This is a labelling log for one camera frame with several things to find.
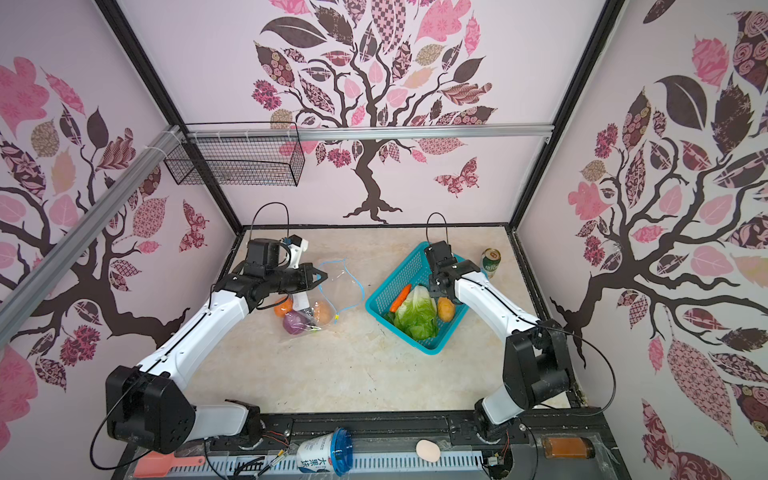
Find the teal plastic basket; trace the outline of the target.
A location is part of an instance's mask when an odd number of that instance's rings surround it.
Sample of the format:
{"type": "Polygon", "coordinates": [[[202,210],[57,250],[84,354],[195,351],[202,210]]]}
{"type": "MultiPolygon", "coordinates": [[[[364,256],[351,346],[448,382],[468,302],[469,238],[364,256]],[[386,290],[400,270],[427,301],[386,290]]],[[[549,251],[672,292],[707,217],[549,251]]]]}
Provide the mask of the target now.
{"type": "Polygon", "coordinates": [[[395,268],[366,301],[366,311],[401,340],[427,355],[439,354],[469,312],[465,305],[451,307],[445,298],[428,291],[426,241],[395,268]]]}

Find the clear blue zip top bag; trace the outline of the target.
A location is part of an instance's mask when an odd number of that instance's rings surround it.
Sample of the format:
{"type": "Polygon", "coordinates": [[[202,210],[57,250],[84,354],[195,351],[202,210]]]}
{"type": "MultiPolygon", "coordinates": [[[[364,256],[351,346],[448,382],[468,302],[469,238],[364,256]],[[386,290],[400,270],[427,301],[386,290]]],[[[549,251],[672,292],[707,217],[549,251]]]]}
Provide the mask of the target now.
{"type": "Polygon", "coordinates": [[[365,299],[362,283],[352,274],[348,261],[327,260],[321,262],[318,268],[328,274],[328,279],[320,286],[309,292],[292,295],[293,310],[301,312],[311,322],[311,327],[300,335],[318,333],[336,326],[341,317],[361,305],[365,299]],[[334,319],[326,325],[317,325],[313,318],[313,306],[318,300],[327,301],[335,310],[334,319]]]}

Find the yellow brown toy potato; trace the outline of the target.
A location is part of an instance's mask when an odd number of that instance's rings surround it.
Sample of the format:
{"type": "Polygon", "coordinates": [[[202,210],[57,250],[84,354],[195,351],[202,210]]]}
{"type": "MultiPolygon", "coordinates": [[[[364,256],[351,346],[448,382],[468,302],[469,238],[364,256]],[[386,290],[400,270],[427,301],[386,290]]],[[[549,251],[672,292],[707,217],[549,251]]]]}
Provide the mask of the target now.
{"type": "Polygon", "coordinates": [[[456,306],[446,297],[437,300],[437,316],[441,322],[451,322],[455,317],[456,306]]]}

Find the orange toy carrot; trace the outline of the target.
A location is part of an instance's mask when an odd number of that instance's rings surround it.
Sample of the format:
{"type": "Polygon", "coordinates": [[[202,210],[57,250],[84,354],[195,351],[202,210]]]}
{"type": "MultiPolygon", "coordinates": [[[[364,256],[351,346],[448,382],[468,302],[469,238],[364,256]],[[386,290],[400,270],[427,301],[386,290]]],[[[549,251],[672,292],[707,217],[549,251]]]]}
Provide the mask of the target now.
{"type": "Polygon", "coordinates": [[[396,313],[397,310],[400,308],[400,306],[403,304],[403,302],[407,299],[408,295],[410,294],[412,289],[411,284],[406,284],[403,289],[400,291],[400,293],[397,295],[397,297],[392,302],[389,311],[391,313],[396,313]]]}

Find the brown toy walnut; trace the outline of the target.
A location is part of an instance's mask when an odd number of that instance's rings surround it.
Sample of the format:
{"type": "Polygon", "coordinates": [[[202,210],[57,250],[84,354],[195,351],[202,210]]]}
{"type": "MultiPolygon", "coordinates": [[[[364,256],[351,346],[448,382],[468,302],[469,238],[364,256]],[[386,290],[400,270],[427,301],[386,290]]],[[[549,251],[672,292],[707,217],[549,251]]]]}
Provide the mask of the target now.
{"type": "Polygon", "coordinates": [[[325,300],[318,300],[313,306],[313,318],[317,325],[326,325],[335,317],[335,310],[325,300]]]}

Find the purple toy onion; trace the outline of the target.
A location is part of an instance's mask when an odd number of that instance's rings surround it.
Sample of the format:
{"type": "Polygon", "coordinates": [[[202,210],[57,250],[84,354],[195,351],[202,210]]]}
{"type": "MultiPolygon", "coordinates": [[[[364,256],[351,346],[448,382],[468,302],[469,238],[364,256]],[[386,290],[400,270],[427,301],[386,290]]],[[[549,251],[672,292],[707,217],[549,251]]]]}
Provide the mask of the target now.
{"type": "Polygon", "coordinates": [[[288,311],[283,316],[282,326],[290,335],[300,335],[311,327],[311,322],[301,312],[288,311]]]}

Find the green toy lettuce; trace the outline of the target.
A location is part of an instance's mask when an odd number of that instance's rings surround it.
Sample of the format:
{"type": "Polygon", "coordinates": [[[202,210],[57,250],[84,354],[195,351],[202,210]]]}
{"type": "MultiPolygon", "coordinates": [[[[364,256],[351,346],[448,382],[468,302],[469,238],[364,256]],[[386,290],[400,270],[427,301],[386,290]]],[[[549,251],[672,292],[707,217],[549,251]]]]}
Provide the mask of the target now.
{"type": "Polygon", "coordinates": [[[438,336],[437,317],[435,300],[426,287],[417,285],[394,313],[393,324],[411,339],[424,341],[438,336]]]}

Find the orange toy pumpkin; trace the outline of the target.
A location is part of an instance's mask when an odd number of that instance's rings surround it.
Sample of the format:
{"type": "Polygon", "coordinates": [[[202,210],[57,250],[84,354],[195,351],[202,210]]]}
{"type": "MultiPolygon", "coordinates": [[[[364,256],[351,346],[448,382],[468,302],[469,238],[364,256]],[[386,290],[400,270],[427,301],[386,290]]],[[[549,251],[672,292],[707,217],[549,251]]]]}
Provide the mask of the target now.
{"type": "Polygon", "coordinates": [[[293,310],[293,301],[290,297],[273,307],[275,315],[284,318],[287,313],[293,310]]]}

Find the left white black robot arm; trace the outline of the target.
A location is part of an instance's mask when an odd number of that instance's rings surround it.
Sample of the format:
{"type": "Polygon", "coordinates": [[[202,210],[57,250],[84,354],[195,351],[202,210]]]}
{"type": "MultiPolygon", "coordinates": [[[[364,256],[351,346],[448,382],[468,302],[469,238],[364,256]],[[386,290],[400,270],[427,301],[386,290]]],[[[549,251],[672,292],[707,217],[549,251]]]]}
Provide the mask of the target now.
{"type": "Polygon", "coordinates": [[[216,283],[201,309],[154,353],[110,373],[104,420],[110,438],[162,454],[213,437],[235,438],[246,446],[261,440],[257,406],[235,400],[195,406],[184,391],[218,343],[265,299],[311,291],[328,276],[310,263],[262,276],[244,270],[240,266],[216,283]]]}

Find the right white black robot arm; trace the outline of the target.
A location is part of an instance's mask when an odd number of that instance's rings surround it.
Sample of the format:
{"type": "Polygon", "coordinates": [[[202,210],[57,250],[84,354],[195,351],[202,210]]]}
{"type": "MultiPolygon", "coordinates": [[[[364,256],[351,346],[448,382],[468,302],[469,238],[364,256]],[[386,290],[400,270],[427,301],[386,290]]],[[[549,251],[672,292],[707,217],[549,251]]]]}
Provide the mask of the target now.
{"type": "Polygon", "coordinates": [[[468,307],[504,344],[502,384],[475,405],[482,437],[496,437],[502,425],[572,387],[575,377],[565,332],[517,306],[480,267],[458,260],[447,242],[428,244],[424,254],[430,295],[468,307]]]}

